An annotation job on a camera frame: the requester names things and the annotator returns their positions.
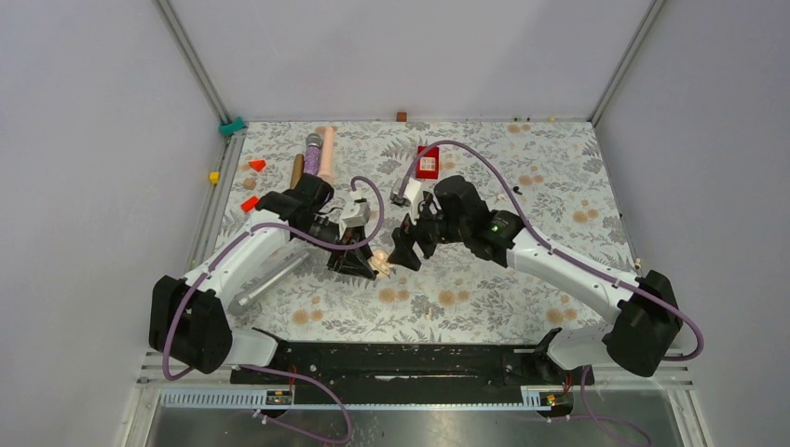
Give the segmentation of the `beige earbud charging case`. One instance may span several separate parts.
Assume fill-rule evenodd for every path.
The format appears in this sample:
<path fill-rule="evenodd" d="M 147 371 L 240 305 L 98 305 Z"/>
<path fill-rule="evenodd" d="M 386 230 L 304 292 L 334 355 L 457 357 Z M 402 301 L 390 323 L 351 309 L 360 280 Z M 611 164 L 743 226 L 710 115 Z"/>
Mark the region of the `beige earbud charging case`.
<path fill-rule="evenodd" d="M 392 265 L 388 262 L 388 253 L 376 250 L 368 259 L 368 264 L 375 271 L 378 278 L 388 278 L 391 275 Z"/>

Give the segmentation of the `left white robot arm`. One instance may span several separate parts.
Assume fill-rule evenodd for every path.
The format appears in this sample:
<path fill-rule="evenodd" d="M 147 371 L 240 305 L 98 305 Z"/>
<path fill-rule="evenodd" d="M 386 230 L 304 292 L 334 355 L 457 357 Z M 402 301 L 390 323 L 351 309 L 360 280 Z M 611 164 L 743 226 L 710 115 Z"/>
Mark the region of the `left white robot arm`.
<path fill-rule="evenodd" d="M 371 233 L 365 231 L 371 211 L 359 183 L 368 185 L 379 203 L 384 201 L 370 179 L 356 176 L 334 222 L 321 211 L 334 189 L 322 178 L 305 174 L 294 188 L 262 196 L 248 221 L 206 261 L 178 278 L 163 276 L 155 283 L 148 343 L 162 355 L 166 380 L 192 371 L 212 373 L 223 365 L 252 365 L 268 383 L 286 376 L 289 359 L 278 351 L 279 340 L 257 330 L 231 329 L 231 305 L 256 270 L 294 241 L 330 253 L 333 267 L 343 274 L 374 279 L 369 244 L 383 223 L 378 221 Z"/>

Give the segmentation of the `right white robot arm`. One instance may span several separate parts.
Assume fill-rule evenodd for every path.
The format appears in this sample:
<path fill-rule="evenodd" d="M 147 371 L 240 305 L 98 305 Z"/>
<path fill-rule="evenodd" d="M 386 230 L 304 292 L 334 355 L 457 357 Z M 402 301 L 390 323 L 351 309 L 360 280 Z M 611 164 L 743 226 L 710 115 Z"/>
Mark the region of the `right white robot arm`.
<path fill-rule="evenodd" d="M 391 201 L 409 207 L 394 229 L 390 264 L 417 271 L 441 244 L 463 244 L 477 258 L 539 278 L 595 311 L 602 322 L 582 329 L 553 330 L 535 349 L 534 369 L 556 384 L 571 370 L 613 361 L 650 377 L 665 360 L 683 321 L 670 280 L 654 270 L 638 277 L 552 245 L 517 214 L 491 210 L 475 186 L 455 175 L 424 192 L 409 180 Z"/>

